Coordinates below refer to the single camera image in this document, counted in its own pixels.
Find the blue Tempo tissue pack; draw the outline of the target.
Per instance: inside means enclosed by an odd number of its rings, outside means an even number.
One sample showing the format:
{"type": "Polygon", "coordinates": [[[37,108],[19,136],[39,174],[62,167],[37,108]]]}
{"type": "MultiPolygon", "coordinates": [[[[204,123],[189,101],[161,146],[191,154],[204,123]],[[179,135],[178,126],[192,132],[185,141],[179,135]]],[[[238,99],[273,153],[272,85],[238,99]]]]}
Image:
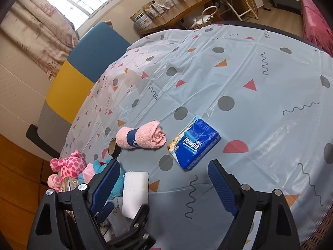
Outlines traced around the blue Tempo tissue pack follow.
{"type": "Polygon", "coordinates": [[[167,145],[167,149],[184,171],[190,171],[220,140],[215,129],[195,116],[167,145]]]}

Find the small blue plush bear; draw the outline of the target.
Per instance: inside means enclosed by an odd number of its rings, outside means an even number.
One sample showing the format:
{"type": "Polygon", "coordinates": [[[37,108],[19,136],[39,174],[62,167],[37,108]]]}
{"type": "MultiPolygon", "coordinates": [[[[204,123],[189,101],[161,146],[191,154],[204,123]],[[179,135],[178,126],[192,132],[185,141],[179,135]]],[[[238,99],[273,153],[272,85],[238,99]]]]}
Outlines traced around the small blue plush bear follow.
{"type": "Polygon", "coordinates": [[[86,168],[82,173],[78,175],[79,184],[86,183],[88,184],[93,176],[103,172],[106,165],[111,161],[111,159],[107,159],[106,162],[94,160],[93,163],[87,164],[86,168]]]}

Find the gold ornate tissue box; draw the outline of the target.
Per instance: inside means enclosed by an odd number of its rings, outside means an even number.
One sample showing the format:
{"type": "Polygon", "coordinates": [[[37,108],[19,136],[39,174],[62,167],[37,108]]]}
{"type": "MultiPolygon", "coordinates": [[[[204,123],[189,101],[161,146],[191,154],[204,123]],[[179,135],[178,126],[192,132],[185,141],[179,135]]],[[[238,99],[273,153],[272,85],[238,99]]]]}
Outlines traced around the gold ornate tissue box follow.
{"type": "Polygon", "coordinates": [[[60,192],[72,191],[79,185],[77,179],[66,177],[61,184],[60,192]]]}

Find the pink spotted plush toy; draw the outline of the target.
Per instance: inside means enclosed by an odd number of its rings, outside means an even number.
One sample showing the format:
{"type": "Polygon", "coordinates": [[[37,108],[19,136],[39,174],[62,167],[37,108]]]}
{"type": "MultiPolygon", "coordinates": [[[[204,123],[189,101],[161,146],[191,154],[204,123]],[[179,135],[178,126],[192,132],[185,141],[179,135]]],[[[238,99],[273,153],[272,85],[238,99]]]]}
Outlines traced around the pink spotted plush toy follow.
{"type": "Polygon", "coordinates": [[[59,192],[65,178],[78,179],[79,174],[83,172],[86,166],[85,156],[78,150],[74,150],[66,158],[53,158],[50,161],[50,168],[54,174],[48,177],[47,184],[51,189],[59,192]]]}

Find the small tape roll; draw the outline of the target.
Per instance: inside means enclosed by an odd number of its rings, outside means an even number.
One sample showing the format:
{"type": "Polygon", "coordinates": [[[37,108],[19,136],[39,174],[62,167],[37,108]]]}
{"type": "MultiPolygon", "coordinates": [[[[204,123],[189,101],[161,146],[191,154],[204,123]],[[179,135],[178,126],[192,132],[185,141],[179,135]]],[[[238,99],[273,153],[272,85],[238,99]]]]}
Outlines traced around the small tape roll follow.
{"type": "Polygon", "coordinates": [[[116,160],[119,157],[121,150],[122,148],[116,143],[116,138],[112,138],[108,145],[108,154],[116,160]]]}

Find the pink rolled towel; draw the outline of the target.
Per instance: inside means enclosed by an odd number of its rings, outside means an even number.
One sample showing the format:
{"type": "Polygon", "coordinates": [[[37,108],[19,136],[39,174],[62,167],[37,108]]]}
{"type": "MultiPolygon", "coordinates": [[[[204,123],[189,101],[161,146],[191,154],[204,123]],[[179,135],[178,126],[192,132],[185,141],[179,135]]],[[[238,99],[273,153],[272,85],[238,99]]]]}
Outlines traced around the pink rolled towel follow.
{"type": "Polygon", "coordinates": [[[156,120],[148,122],[139,128],[122,127],[116,133],[116,143],[124,149],[156,149],[166,143],[166,136],[160,123],[156,120]]]}

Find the patterned light blue tablecloth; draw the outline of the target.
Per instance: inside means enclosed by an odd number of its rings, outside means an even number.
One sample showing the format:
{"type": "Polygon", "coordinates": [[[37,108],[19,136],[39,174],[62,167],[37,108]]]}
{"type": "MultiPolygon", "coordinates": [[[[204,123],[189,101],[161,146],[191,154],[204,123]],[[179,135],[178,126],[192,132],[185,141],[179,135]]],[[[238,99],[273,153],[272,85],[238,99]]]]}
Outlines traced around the patterned light blue tablecloth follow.
{"type": "Polygon", "coordinates": [[[156,249],[216,249],[232,215],[208,177],[217,159],[240,183],[284,193],[306,241],[332,204],[332,57],[267,30],[210,25],[166,30],[132,44],[89,90],[61,156],[107,157],[122,127],[160,122],[167,142],[198,116],[220,141],[190,171],[167,151],[123,150],[149,175],[156,249]]]}

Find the multicolour fabric chair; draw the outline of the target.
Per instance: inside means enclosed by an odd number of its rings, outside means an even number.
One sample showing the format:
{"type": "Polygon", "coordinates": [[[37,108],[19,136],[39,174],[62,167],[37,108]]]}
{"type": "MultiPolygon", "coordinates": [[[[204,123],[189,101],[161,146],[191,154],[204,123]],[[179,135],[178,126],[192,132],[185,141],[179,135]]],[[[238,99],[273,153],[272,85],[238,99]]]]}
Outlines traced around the multicolour fabric chair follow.
{"type": "Polygon", "coordinates": [[[58,158],[89,91],[129,46],[110,21],[92,27],[61,66],[48,91],[38,123],[29,126],[26,137],[52,158],[58,158]]]}

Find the beige patterned curtain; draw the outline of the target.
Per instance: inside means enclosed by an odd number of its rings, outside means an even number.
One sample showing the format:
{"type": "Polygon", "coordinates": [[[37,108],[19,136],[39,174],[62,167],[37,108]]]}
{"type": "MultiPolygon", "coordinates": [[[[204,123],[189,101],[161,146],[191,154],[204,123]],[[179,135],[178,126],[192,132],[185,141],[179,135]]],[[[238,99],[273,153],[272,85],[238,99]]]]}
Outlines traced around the beige patterned curtain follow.
{"type": "Polygon", "coordinates": [[[47,0],[16,0],[1,30],[53,81],[78,44],[71,22],[47,0]]]}

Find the white tin can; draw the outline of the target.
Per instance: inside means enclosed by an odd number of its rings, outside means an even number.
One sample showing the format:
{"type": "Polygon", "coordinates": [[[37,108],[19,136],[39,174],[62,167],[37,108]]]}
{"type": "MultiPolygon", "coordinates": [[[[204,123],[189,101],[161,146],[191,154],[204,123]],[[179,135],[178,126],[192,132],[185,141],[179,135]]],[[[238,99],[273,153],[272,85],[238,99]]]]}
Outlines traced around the white tin can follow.
{"type": "Polygon", "coordinates": [[[140,29],[145,29],[152,24],[152,20],[149,16],[143,11],[138,10],[135,14],[130,17],[130,20],[140,29]]]}

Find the wooden side table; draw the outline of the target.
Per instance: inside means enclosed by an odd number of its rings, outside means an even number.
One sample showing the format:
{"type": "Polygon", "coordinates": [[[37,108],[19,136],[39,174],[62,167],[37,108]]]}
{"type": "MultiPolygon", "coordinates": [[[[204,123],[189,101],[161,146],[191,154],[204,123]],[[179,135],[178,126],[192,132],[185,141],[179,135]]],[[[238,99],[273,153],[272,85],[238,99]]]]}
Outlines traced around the wooden side table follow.
{"type": "Polygon", "coordinates": [[[140,30],[138,34],[143,37],[165,29],[172,29],[186,15],[204,6],[211,0],[188,0],[175,4],[171,9],[152,20],[152,24],[140,30]]]}

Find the pink bed cover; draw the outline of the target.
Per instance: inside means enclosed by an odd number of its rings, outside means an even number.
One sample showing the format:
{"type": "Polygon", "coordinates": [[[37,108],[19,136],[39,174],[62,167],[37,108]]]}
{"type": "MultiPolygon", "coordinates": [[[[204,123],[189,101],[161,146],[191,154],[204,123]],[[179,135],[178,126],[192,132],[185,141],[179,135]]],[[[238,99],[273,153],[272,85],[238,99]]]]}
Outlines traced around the pink bed cover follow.
{"type": "Polygon", "coordinates": [[[332,56],[332,30],[312,0],[300,0],[303,37],[332,56]]]}

